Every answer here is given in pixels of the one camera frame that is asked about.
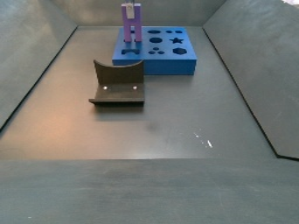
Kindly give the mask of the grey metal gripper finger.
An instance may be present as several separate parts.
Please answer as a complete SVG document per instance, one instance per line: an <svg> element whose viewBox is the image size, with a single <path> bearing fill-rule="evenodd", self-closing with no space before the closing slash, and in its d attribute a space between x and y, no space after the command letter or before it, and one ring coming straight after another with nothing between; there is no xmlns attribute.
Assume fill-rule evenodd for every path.
<svg viewBox="0 0 299 224"><path fill-rule="evenodd" d="M127 19L135 19L135 0L126 0Z"/></svg>

